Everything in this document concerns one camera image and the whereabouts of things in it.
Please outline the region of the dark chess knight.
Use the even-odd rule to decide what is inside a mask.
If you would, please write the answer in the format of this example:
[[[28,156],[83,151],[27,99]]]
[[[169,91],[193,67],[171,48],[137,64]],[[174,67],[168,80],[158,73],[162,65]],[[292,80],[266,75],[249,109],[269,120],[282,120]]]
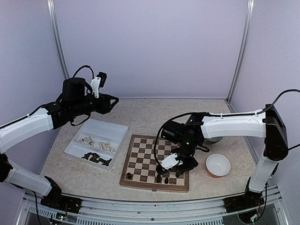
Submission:
[[[156,176],[156,183],[161,183],[161,182],[162,182],[162,177],[161,177],[160,174],[158,174],[158,175]]]

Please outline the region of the wooden chess board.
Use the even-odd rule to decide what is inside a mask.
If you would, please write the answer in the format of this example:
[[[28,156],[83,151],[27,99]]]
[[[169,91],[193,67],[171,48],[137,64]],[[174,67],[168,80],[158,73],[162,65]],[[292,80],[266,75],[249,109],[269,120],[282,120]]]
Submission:
[[[153,148],[154,136],[132,135],[127,150],[120,186],[125,188],[136,188],[164,192],[187,193],[189,191],[189,172],[184,178],[176,178],[176,170],[171,170],[163,175],[162,182],[156,183],[157,162],[154,158]],[[132,174],[132,179],[127,179],[127,173]]]

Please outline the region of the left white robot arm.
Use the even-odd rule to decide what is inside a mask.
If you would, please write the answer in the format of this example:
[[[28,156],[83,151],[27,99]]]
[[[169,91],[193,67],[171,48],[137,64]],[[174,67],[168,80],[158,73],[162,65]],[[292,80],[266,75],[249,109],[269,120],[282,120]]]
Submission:
[[[53,207],[62,208],[66,199],[55,181],[18,166],[8,159],[6,152],[40,133],[58,129],[67,123],[73,126],[77,116],[89,117],[92,112],[109,113],[119,98],[99,93],[98,89],[102,86],[99,77],[92,79],[91,84],[79,77],[66,79],[56,101],[41,105],[32,113],[1,126],[0,181],[46,196]]]

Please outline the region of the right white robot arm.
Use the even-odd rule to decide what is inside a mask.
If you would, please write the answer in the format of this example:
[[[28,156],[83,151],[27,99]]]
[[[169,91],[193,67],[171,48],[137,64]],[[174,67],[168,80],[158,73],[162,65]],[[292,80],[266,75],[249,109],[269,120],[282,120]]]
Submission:
[[[250,176],[240,204],[250,208],[258,200],[279,162],[289,153],[284,122],[272,104],[264,109],[242,113],[187,112],[167,120],[158,130],[157,137],[179,147],[163,160],[155,156],[156,171],[163,175],[173,168],[180,173],[197,167],[196,150],[209,152],[206,140],[219,137],[260,138],[264,140],[262,154],[255,172]]]

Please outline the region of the pile of white chess pieces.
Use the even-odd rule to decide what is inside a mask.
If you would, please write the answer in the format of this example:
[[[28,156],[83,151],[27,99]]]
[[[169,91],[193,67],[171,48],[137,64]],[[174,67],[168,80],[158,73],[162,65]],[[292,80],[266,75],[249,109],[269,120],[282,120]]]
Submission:
[[[103,142],[103,141],[97,141],[96,139],[94,139],[93,137],[89,136],[83,136],[83,137],[79,137],[78,139],[75,140],[75,142],[79,143],[79,144],[83,144],[98,150],[103,150],[106,152],[110,152],[110,153],[115,153],[117,151],[117,149],[115,147],[113,147],[112,143],[110,142]]]

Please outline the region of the pile of dark chess pieces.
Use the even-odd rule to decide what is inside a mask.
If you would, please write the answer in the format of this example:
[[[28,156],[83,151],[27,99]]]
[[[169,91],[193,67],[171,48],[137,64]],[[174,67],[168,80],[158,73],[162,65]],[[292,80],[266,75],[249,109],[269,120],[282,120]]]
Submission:
[[[83,159],[89,160],[91,162],[97,163],[97,164],[101,164],[104,166],[109,166],[110,162],[112,161],[112,159],[103,159],[101,158],[97,153],[95,152],[88,152],[86,154],[84,154],[84,156],[82,157]]]

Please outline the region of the white orange ceramic bowl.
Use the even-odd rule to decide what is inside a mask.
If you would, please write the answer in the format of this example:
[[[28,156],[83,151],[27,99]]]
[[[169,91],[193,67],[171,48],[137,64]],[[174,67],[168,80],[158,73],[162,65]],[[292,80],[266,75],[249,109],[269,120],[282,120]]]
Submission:
[[[226,176],[231,169],[231,163],[227,157],[221,154],[212,154],[207,157],[206,169],[210,176],[221,178]]]

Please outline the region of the white divided plastic tray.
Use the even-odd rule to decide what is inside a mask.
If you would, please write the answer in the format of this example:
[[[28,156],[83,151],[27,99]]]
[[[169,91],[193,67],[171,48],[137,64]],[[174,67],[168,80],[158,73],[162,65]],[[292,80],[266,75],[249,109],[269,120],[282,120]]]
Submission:
[[[127,126],[89,119],[64,152],[70,158],[109,171],[127,135]]]

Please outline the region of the clear glass bowl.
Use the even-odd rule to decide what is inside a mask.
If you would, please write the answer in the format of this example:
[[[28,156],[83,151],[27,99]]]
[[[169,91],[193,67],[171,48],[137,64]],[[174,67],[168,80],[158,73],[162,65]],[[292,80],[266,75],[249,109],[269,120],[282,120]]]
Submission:
[[[211,144],[216,144],[216,143],[218,143],[218,142],[221,141],[222,139],[223,139],[222,137],[207,138],[207,139],[204,140],[204,142],[205,142],[206,144],[211,145]]]

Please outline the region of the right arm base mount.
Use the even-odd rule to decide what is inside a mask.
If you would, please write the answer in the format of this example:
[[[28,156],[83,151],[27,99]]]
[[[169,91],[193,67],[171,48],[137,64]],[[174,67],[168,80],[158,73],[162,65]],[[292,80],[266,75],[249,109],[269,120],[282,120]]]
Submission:
[[[259,205],[264,205],[265,201],[261,194],[258,195],[237,195],[224,199],[227,213],[250,209]]]

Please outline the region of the front aluminium rail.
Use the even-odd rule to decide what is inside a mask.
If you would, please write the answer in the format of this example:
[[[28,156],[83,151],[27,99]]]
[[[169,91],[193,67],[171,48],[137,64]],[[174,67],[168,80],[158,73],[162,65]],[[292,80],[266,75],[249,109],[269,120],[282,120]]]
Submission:
[[[226,196],[183,201],[122,201],[81,196],[79,211],[72,213],[40,204],[27,191],[17,213],[16,225],[241,225],[257,210],[264,213],[255,225],[289,225],[290,218],[276,186],[263,193],[262,207],[228,212]]]

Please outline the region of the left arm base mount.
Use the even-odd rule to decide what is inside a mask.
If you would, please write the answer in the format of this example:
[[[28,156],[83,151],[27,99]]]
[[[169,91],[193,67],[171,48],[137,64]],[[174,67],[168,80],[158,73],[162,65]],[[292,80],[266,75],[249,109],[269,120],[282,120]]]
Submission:
[[[43,197],[41,200],[41,205],[43,206],[76,214],[79,213],[81,204],[82,200],[80,198],[70,197],[66,195],[61,195],[58,200],[50,199],[47,197]]]

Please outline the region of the left aluminium frame post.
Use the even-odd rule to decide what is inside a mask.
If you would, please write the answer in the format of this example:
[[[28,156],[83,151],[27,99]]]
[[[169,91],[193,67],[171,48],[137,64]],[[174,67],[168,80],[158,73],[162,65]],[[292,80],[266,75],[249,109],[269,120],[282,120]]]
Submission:
[[[50,17],[51,26],[52,26],[52,33],[53,33],[53,37],[54,37],[55,47],[57,50],[62,74],[63,74],[64,79],[69,79],[70,78],[69,72],[68,72],[68,68],[66,65],[66,60],[64,57],[64,52],[63,52],[63,48],[62,48],[62,44],[61,44],[61,40],[60,40],[60,32],[59,32],[58,20],[57,20],[57,16],[56,16],[55,2],[54,2],[54,0],[47,0],[46,2],[47,2],[48,13],[49,13],[49,17]]]

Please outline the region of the aluminium frame post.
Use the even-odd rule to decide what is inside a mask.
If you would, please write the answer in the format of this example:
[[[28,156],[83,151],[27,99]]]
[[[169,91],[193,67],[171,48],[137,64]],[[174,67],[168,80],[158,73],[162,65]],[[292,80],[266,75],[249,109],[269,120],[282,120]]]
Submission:
[[[61,40],[60,40],[60,32],[59,32],[58,20],[57,20],[57,16],[56,16],[55,2],[54,2],[54,0],[47,0],[46,2],[47,2],[48,13],[49,13],[49,17],[50,17],[51,26],[52,26],[52,33],[53,33],[53,37],[54,37],[55,47],[57,50],[62,74],[63,74],[64,79],[69,79],[70,78],[69,72],[68,72],[68,68],[66,65],[66,60],[64,57],[64,52],[63,52],[63,48],[62,48],[62,44],[61,44]]]
[[[239,48],[238,58],[236,62],[236,66],[234,69],[233,79],[229,88],[229,92],[227,95],[227,103],[230,105],[233,101],[234,93],[237,88],[238,80],[240,77],[240,72],[242,69],[242,64],[244,60],[244,56],[246,53],[247,43],[248,43],[248,37],[250,33],[251,28],[251,22],[253,17],[253,11],[254,11],[255,1],[254,0],[248,0],[247,1],[247,10],[246,10],[246,16],[244,21],[244,27],[243,27],[243,33],[241,38],[241,44]]]

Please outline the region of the right aluminium frame post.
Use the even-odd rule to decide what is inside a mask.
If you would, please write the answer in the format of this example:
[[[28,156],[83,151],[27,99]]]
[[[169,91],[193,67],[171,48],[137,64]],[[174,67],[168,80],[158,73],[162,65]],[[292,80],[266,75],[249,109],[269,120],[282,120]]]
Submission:
[[[247,1],[247,10],[246,10],[246,16],[244,21],[244,27],[243,27],[243,33],[241,38],[241,44],[239,48],[238,58],[236,62],[236,66],[234,69],[233,79],[229,88],[229,92],[227,95],[227,103],[230,105],[233,101],[234,93],[237,88],[238,80],[240,77],[240,72],[242,69],[242,64],[244,60],[244,56],[246,53],[247,43],[248,43],[248,37],[250,33],[251,28],[251,22],[253,17],[253,11],[254,11],[255,1],[254,0],[248,0]]]

